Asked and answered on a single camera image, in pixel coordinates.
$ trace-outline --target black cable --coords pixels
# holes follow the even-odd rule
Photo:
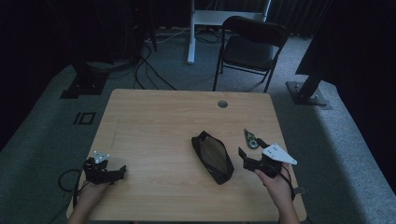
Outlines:
[[[161,77],[158,73],[157,73],[157,71],[151,66],[151,64],[147,61],[147,59],[149,58],[149,56],[151,55],[151,48],[148,46],[148,45],[146,45],[146,44],[144,44],[144,46],[148,49],[148,56],[146,56],[146,57],[141,57],[140,59],[141,59],[141,61],[140,61],[140,63],[139,63],[139,65],[136,67],[136,69],[134,70],[134,80],[137,82],[137,84],[139,84],[139,86],[144,90],[145,89],[145,87],[142,85],[142,83],[140,83],[140,81],[139,81],[139,78],[138,78],[138,70],[139,70],[139,68],[140,68],[140,66],[143,64],[143,63],[145,63],[146,65],[148,65],[149,67],[150,67],[150,69],[155,73],[155,75],[160,79],[160,80],[162,80],[166,85],[168,85],[170,88],[172,88],[174,91],[176,91],[177,89],[174,87],[174,86],[172,86],[168,81],[166,81],[163,77]],[[148,77],[148,80],[157,88],[157,90],[159,89],[158,87],[157,87],[157,85],[155,85],[155,83],[152,81],[152,79],[149,77],[149,74],[146,74],[147,75],[147,77]]]
[[[195,36],[195,39],[201,43],[206,43],[206,44],[218,44],[221,43],[221,37],[220,35],[218,35],[216,32],[210,32],[210,31],[206,31],[206,34],[209,33],[210,35],[213,35],[216,40],[208,40],[202,37],[198,37],[197,35]]]
[[[166,83],[166,85],[168,85],[170,88],[172,88],[174,91],[176,91],[177,89],[175,87],[173,87],[169,82],[167,82],[163,77],[161,77],[157,71],[155,71],[155,69],[151,66],[151,64],[149,64],[148,61],[146,61],[146,59],[142,58],[143,61],[145,61],[145,63],[152,69],[152,71],[154,71],[155,75],[157,75],[158,78],[160,78],[164,83]]]
[[[311,220],[311,218],[309,216],[306,216],[306,220],[308,220],[309,223],[314,224],[314,222]]]
[[[285,169],[286,170],[286,172],[288,172],[288,174],[289,174],[289,178],[290,179],[287,179],[284,175],[282,175],[274,166],[272,166],[270,163],[268,163],[268,162],[265,162],[271,169],[273,169],[278,175],[280,175],[280,177],[282,177],[282,179],[284,179],[285,181],[286,181],[286,183],[288,183],[288,185],[289,185],[289,187],[290,187],[290,194],[291,194],[291,199],[294,201],[294,198],[295,198],[295,193],[294,193],[294,190],[293,190],[293,185],[291,184],[291,175],[290,175],[290,173],[289,173],[289,170],[288,169],[286,169],[286,167],[284,167],[283,165],[282,165],[282,167],[283,167],[283,169]]]
[[[108,77],[107,79],[117,79],[117,78],[120,78],[120,77],[125,77],[125,76],[129,75],[131,72],[132,72],[132,69],[129,70],[129,71],[127,71],[127,72],[125,72],[124,74],[122,74],[122,75],[120,75],[120,76],[117,76],[117,77]]]
[[[81,166],[80,171],[79,171],[79,175],[78,175],[78,178],[76,180],[75,187],[74,187],[74,191],[73,191],[73,208],[75,208],[76,204],[77,204],[77,196],[78,196],[78,193],[79,193],[78,183],[79,183],[79,180],[81,179],[81,174],[82,174],[83,169],[84,169],[84,166]]]
[[[62,179],[64,178],[65,175],[67,175],[67,174],[69,174],[69,173],[71,173],[71,172],[80,173],[81,171],[78,170],[78,169],[70,169],[70,170],[67,170],[67,171],[63,172],[63,173],[59,176],[59,178],[58,178],[58,186],[59,186],[59,188],[61,188],[63,191],[68,192],[68,193],[69,193],[69,192],[72,192],[73,190],[72,190],[72,189],[66,189],[66,188],[63,186],[63,184],[62,184]]]
[[[79,169],[70,169],[70,170],[67,170],[67,171],[61,173],[61,174],[59,175],[59,177],[58,177],[58,186],[59,186],[59,188],[60,188],[61,190],[65,191],[65,192],[67,192],[67,193],[70,193],[70,192],[76,190],[76,185],[74,186],[74,190],[72,190],[72,189],[67,189],[67,188],[65,188],[64,185],[62,184],[62,180],[63,180],[64,176],[67,175],[67,174],[69,174],[69,173],[71,173],[71,172],[77,172],[77,173],[78,173],[78,179],[77,179],[77,188],[78,188],[78,182],[79,182],[79,179],[81,178],[82,168],[81,168],[80,170],[79,170]],[[53,223],[53,222],[55,221],[55,219],[58,218],[58,216],[60,216],[61,213],[63,213],[64,210],[67,209],[68,206],[69,206],[69,203],[67,203],[67,204],[66,204],[66,205],[65,205],[65,206],[64,206],[64,207],[63,207],[63,208],[62,208],[62,209],[50,220],[50,221],[49,221],[49,224]]]

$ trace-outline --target dark background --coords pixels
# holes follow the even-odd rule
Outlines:
[[[68,24],[64,27],[60,26],[60,14],[54,16],[53,8],[45,0],[0,0],[0,149],[21,125],[51,79],[69,65],[76,54],[86,61],[108,63],[120,57],[125,21],[131,28],[141,22],[142,12],[136,11],[140,1],[116,1],[113,6],[104,6],[105,2],[66,1],[61,7],[64,9],[61,16]],[[396,148],[393,130],[396,124],[395,4],[390,0],[333,0],[330,7],[324,7],[331,1],[301,0],[300,5],[296,2],[276,1],[278,10],[270,12],[269,21],[285,24],[294,35],[311,37],[315,34],[297,73],[324,75],[325,81],[337,87],[375,160],[395,190],[392,176],[396,170],[396,163],[392,162]],[[303,11],[318,2],[320,10]],[[190,1],[156,0],[152,3],[155,27],[190,25]],[[204,7],[206,2],[200,4],[198,7]],[[133,34],[128,35],[132,38],[128,40],[130,43],[141,41],[141,35],[134,38],[134,29],[129,32]],[[134,46],[128,49],[123,57],[131,56],[128,52],[134,50]]]

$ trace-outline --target black curtain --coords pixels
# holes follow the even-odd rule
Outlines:
[[[272,0],[267,21],[284,25],[293,35],[312,37],[332,0]],[[190,26],[191,1],[154,0],[157,26]],[[262,12],[266,0],[196,0],[196,9]]]
[[[45,0],[0,0],[0,151],[70,59]]]
[[[395,13],[391,0],[334,0],[296,72],[337,87],[393,191]]]

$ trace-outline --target black bag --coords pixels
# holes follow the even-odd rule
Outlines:
[[[191,139],[192,146],[218,184],[223,184],[233,175],[233,163],[228,156],[224,144],[209,133],[203,131]]]

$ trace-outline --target cable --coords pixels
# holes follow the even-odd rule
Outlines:
[[[130,74],[132,72],[132,70],[129,70],[129,71],[126,71],[124,74],[122,74],[122,75],[120,75],[120,76],[117,76],[117,77],[108,77],[107,79],[117,79],[117,78],[120,78],[120,77],[125,77],[125,76],[127,76],[128,74]]]
[[[174,86],[172,86],[168,81],[166,81],[163,77],[161,77],[158,73],[157,73],[157,71],[151,66],[151,64],[147,61],[147,59],[149,58],[149,56],[151,55],[151,48],[148,46],[148,45],[146,45],[146,44],[144,44],[144,46],[146,47],[146,48],[148,48],[148,56],[146,56],[146,57],[141,57],[141,61],[140,61],[140,63],[139,63],[139,65],[136,67],[136,69],[134,70],[134,79],[135,79],[135,81],[136,81],[136,83],[137,84],[139,84],[139,86],[144,90],[145,89],[145,87],[142,85],[142,83],[139,81],[139,78],[138,78],[138,70],[139,70],[139,68],[140,68],[140,66],[143,64],[143,63],[145,63],[146,65],[148,65],[149,67],[150,67],[150,69],[155,73],[155,75],[160,79],[160,80],[162,80],[166,85],[168,85],[171,89],[173,89],[174,91],[176,91],[177,89],[174,87]],[[158,90],[159,88],[157,87],[157,85],[155,85],[155,83],[152,81],[152,79],[149,77],[149,74],[148,73],[146,73],[146,76],[148,77],[148,80],[156,87],[156,89]]]
[[[59,176],[59,178],[58,178],[58,186],[59,186],[59,188],[61,188],[63,191],[68,192],[68,193],[72,192],[73,190],[72,190],[72,189],[66,189],[66,188],[63,186],[63,184],[62,184],[62,179],[64,178],[65,175],[67,175],[67,174],[69,174],[69,173],[71,173],[71,172],[80,173],[81,171],[78,170],[78,169],[70,169],[70,170],[67,170],[67,171],[63,172],[63,173]]]
[[[216,40],[207,40],[207,39],[204,39],[204,38],[201,38],[201,37],[198,37],[198,36],[196,36],[195,39],[197,41],[201,42],[201,43],[206,43],[206,44],[218,44],[218,43],[221,43],[221,37],[218,34],[216,34],[216,32],[214,32],[214,31],[207,31],[207,32],[212,34],[216,38]]]
[[[208,10],[208,9],[210,8],[210,6],[212,6],[212,4],[213,4],[214,1],[215,1],[215,0],[212,0],[212,1],[209,3],[209,5],[207,5],[207,7],[205,8],[205,10]],[[212,10],[216,10],[216,8],[218,7],[218,2],[219,2],[219,0],[216,0],[216,4],[214,5],[214,8],[213,8]],[[178,35],[183,35],[184,32],[185,32],[187,29],[189,29],[189,28],[190,28],[190,26],[184,28],[182,31],[180,31],[180,32],[178,32],[178,33],[176,33],[176,34],[173,34],[173,35],[169,36],[168,38],[166,38],[166,39],[163,40],[163,41],[160,41],[160,42],[157,41],[157,44],[164,43],[164,42],[166,42],[166,41],[168,41],[168,40],[170,40],[170,39],[172,39],[172,38],[174,38],[174,37],[176,37],[176,36],[178,36]],[[201,29],[201,30],[197,30],[194,34],[195,34],[195,35],[198,34],[198,33],[201,32],[202,30],[204,30],[205,28],[203,28],[203,29]],[[169,34],[158,34],[158,35],[155,35],[155,36],[158,37],[158,36],[160,36],[160,35],[169,35]]]
[[[78,189],[78,182],[79,182],[79,179],[81,178],[82,167],[81,167],[81,169],[70,169],[70,170],[67,170],[67,171],[65,171],[65,172],[63,172],[63,173],[61,173],[61,174],[59,175],[59,177],[58,177],[58,186],[59,186],[59,188],[60,188],[61,190],[65,191],[65,192],[67,192],[67,193],[70,193],[70,192],[72,192],[73,190],[72,190],[72,189],[67,189],[67,188],[65,188],[65,187],[63,186],[63,184],[62,184],[62,180],[63,180],[63,178],[64,178],[65,175],[67,175],[67,174],[69,174],[69,173],[71,173],[71,172],[77,172],[77,173],[78,173],[77,183],[76,183],[76,185],[75,185],[75,187],[74,187],[74,191],[76,191],[76,186],[77,186],[77,189]],[[64,207],[62,207],[62,209],[59,210],[59,212],[49,221],[49,224],[53,223],[53,222],[55,221],[55,219],[58,218],[58,216],[60,216],[61,213],[64,212],[64,210],[67,209],[68,206],[69,206],[69,203],[67,203]]]
[[[82,174],[83,169],[84,169],[84,166],[81,166],[80,171],[79,171],[79,175],[78,175],[75,187],[74,187],[74,191],[73,191],[73,208],[75,208],[76,204],[77,204],[77,197],[78,197],[78,194],[79,194],[78,183],[79,183],[79,180],[81,179],[81,174]]]
[[[290,176],[289,170],[286,169],[286,167],[284,167],[284,166],[282,165],[282,168],[285,169],[285,170],[288,172],[288,174],[289,174],[289,178],[290,178],[290,179],[287,179],[284,175],[282,175],[282,174],[281,174],[274,166],[272,166],[270,163],[268,163],[268,162],[265,162],[265,163],[266,163],[271,169],[273,169],[278,175],[280,175],[280,177],[282,177],[282,179],[284,179],[284,180],[286,181],[286,183],[288,183],[288,185],[289,185],[289,187],[290,187],[291,199],[294,201],[294,198],[295,198],[296,194],[294,193],[293,185],[291,184],[291,176]]]
[[[308,220],[309,223],[314,224],[314,222],[312,221],[312,219],[309,216],[306,216],[306,220]]]

